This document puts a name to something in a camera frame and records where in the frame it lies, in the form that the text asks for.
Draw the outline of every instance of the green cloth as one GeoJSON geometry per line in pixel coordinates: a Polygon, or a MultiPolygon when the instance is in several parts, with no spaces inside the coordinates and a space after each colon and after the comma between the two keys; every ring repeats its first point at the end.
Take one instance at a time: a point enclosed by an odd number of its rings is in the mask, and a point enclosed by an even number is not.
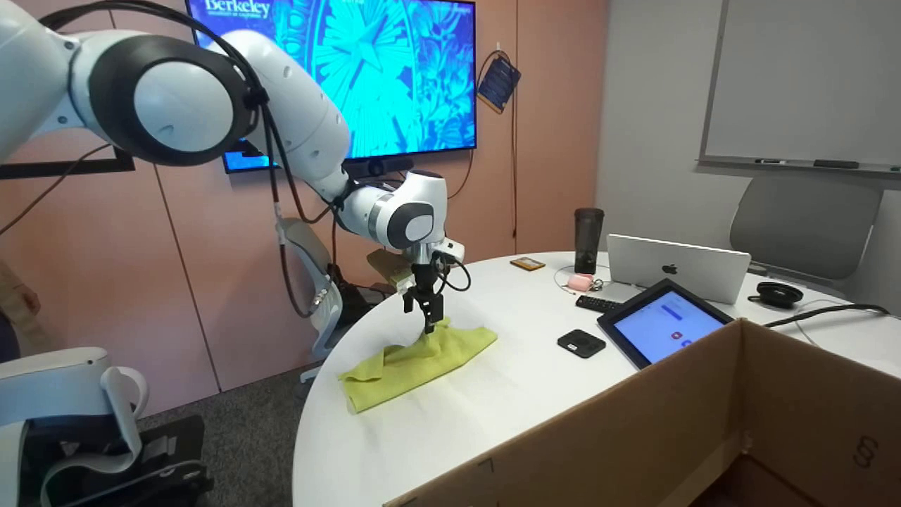
{"type": "Polygon", "coordinates": [[[341,386],[347,403],[354,414],[368,413],[385,401],[395,401],[405,391],[415,391],[422,384],[430,384],[481,351],[495,345],[495,332],[475,329],[454,329],[447,322],[439,322],[429,336],[422,336],[412,346],[385,346],[374,359],[357,363],[354,370],[341,376],[341,386]]]}

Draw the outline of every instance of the gray chair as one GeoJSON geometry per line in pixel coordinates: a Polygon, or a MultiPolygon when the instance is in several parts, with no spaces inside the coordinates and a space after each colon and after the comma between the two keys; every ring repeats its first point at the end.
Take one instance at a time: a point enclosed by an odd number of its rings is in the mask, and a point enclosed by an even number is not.
{"type": "Polygon", "coordinates": [[[730,244],[765,270],[840,289],[865,260],[879,207],[882,190],[854,176],[761,173],[730,244]]]}
{"type": "Polygon", "coordinates": [[[292,282],[295,311],[310,320],[316,329],[312,360],[320,363],[339,345],[339,322],[344,315],[344,297],[330,277],[330,251],[316,231],[302,221],[278,218],[278,244],[291,260],[298,260],[305,280],[292,282]]]}

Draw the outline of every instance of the white table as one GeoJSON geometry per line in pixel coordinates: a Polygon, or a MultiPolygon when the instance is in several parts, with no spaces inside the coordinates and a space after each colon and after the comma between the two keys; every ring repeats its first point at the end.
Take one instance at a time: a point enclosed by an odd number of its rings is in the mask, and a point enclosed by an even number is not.
{"type": "MultiPolygon", "coordinates": [[[[468,266],[472,289],[446,294],[454,328],[489,328],[498,341],[472,363],[420,386],[364,414],[347,410],[339,376],[388,345],[415,345],[420,314],[403,314],[392,297],[360,320],[320,367],[295,438],[292,504],[357,507],[385,504],[403,493],[481,456],[485,451],[540,427],[631,377],[637,367],[617,345],[581,360],[555,339],[581,328],[602,336],[598,314],[575,307],[577,294],[560,289],[572,253],[533,253],[544,270],[517,270],[512,258],[468,266]]],[[[765,325],[792,314],[747,301],[761,277],[747,277],[733,315],[765,325]]],[[[805,290],[796,314],[840,306],[843,300],[805,290]]],[[[901,322],[869,314],[836,314],[779,332],[836,351],[901,377],[901,322]]]]}

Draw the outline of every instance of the white laptop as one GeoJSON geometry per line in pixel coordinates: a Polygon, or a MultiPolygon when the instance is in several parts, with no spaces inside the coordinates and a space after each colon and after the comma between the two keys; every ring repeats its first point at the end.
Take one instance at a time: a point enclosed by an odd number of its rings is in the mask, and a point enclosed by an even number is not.
{"type": "Polygon", "coordinates": [[[608,235],[613,286],[647,289],[668,277],[706,301],[736,306],[748,266],[747,251],[608,235]]]}

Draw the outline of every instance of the monitor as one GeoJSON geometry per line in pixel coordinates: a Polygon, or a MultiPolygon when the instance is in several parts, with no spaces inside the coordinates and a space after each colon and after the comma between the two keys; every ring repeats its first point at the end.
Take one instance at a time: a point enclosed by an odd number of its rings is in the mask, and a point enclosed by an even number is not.
{"type": "Polygon", "coordinates": [[[640,370],[693,346],[730,322],[727,314],[672,280],[651,286],[620,311],[598,320],[600,329],[605,329],[640,370]]]}
{"type": "MultiPolygon", "coordinates": [[[[468,0],[185,0],[185,11],[218,35],[260,32],[291,55],[341,111],[350,163],[475,151],[468,0]]],[[[251,144],[225,156],[229,173],[264,166],[251,144]]]]}

